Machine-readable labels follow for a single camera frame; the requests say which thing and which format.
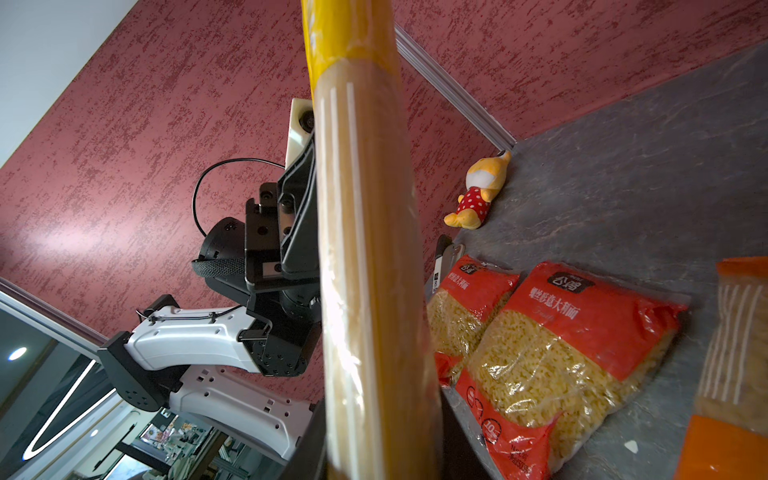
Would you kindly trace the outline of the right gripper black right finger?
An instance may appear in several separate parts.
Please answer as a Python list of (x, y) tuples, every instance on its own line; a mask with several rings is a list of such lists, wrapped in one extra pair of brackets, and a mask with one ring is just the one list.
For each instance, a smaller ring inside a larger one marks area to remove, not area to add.
[(443, 417), (443, 480), (490, 480), (486, 468), (463, 431), (448, 404), (442, 404)]

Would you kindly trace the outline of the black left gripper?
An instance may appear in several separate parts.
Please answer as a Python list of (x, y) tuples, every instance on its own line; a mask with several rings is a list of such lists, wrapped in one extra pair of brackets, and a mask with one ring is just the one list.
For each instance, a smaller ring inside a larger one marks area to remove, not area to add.
[(205, 237), (196, 275), (214, 291), (274, 323), (320, 321), (315, 135), (277, 183)]

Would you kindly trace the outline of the yellow spaghetti bag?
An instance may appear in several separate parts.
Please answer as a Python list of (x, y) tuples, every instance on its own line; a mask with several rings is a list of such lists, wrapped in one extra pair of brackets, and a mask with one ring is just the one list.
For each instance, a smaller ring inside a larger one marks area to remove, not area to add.
[(439, 385), (391, 4), (306, 1), (328, 475), (437, 479)]

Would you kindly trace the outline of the red macaroni bag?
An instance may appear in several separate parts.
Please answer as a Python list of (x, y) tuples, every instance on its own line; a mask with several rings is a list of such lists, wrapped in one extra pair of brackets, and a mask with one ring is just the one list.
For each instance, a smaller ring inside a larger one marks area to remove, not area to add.
[(438, 380), (452, 386), (486, 328), (507, 303), (521, 279), (469, 255), (461, 257), (427, 303)]
[(661, 364), (688, 297), (565, 263), (535, 266), (485, 330), (456, 391), (506, 479), (548, 479)]

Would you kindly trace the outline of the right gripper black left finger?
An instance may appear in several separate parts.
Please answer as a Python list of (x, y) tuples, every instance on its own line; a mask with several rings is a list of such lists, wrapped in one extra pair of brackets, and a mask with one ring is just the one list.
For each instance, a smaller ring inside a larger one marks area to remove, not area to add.
[(314, 405), (312, 418), (287, 464), (288, 480), (327, 478), (326, 402)]

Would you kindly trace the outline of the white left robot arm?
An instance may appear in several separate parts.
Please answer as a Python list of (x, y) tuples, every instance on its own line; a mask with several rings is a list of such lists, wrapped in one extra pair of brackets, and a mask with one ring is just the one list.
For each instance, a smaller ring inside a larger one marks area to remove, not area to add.
[(243, 219), (203, 234), (193, 272), (226, 297), (222, 308), (184, 309), (171, 295), (138, 313), (98, 351), (120, 397), (156, 412), (207, 418), (291, 460), (323, 444), (324, 409), (249, 383), (302, 375), (321, 334), (316, 147), (307, 140)]

